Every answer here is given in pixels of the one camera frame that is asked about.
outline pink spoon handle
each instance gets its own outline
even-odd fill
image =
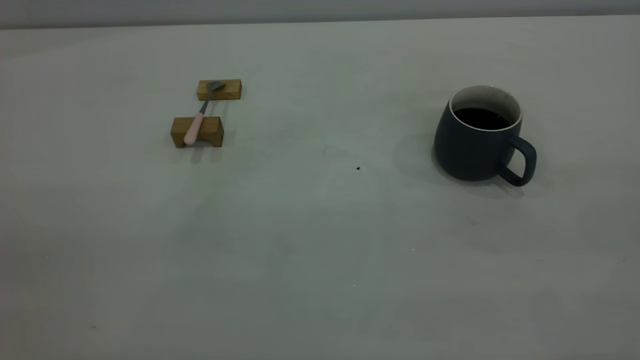
[[[189,126],[189,130],[187,130],[187,134],[184,135],[184,143],[187,145],[193,145],[196,142],[196,138],[198,137],[198,131],[200,131],[200,125],[202,125],[202,119],[204,119],[203,113],[198,113],[191,126]]]

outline mug handle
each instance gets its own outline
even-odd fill
[[[523,138],[519,136],[512,136],[509,139],[509,145],[518,149],[524,155],[524,175],[522,177],[517,176],[513,171],[509,170],[507,166],[498,170],[498,174],[502,176],[509,184],[515,186],[525,186],[533,177],[533,172],[536,170],[536,149],[533,148]]]

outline dark gray mug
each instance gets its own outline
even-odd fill
[[[471,126],[455,115],[462,109],[489,110],[506,122],[500,129],[483,129],[482,119],[465,119],[475,125]],[[446,172],[461,180],[479,181],[500,175],[515,186],[523,186],[536,170],[536,149],[519,137],[521,126],[520,105],[511,94],[494,86],[464,88],[451,96],[442,113],[433,146],[436,158]],[[507,168],[514,149],[525,158],[522,177]]]

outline wooden stand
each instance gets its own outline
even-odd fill
[[[198,100],[207,100],[209,91],[207,83],[211,80],[201,80],[198,84]],[[211,100],[238,100],[242,92],[242,81],[240,79],[220,80],[225,82],[225,86],[213,90]]]
[[[187,134],[187,130],[193,117],[177,117],[173,120],[173,126],[171,127],[171,138],[177,148],[184,147],[184,135]],[[225,130],[222,128],[222,122],[219,117],[205,117],[202,120],[200,131],[198,132],[198,138],[196,140],[208,141],[214,147],[222,146],[222,139],[225,136]]]

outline mug rim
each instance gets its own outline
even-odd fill
[[[504,92],[505,94],[509,95],[513,99],[513,101],[515,101],[516,105],[518,105],[518,120],[516,120],[513,124],[509,125],[508,127],[503,127],[502,129],[497,129],[497,130],[480,129],[479,127],[473,127],[473,126],[467,125],[464,122],[462,122],[460,119],[458,119],[456,114],[453,112],[453,109],[451,108],[451,103],[453,102],[453,98],[456,97],[456,95],[458,95],[458,93],[460,93],[463,90],[467,90],[467,89],[471,89],[471,88],[494,88],[496,90],[500,90],[501,92]],[[471,128],[473,130],[486,131],[487,133],[497,133],[499,131],[505,131],[505,130],[511,129],[511,128],[515,127],[516,125],[518,125],[522,121],[522,107],[520,106],[520,103],[518,102],[518,99],[516,99],[515,96],[511,95],[511,93],[509,93],[505,89],[502,89],[502,88],[499,88],[499,87],[493,86],[493,85],[472,85],[472,86],[467,86],[466,88],[462,88],[462,89],[454,92],[453,95],[451,95],[451,97],[449,98],[448,107],[449,107],[449,112],[451,112],[451,115],[453,115],[453,117],[460,124],[463,124],[464,126],[469,127],[469,128]]]

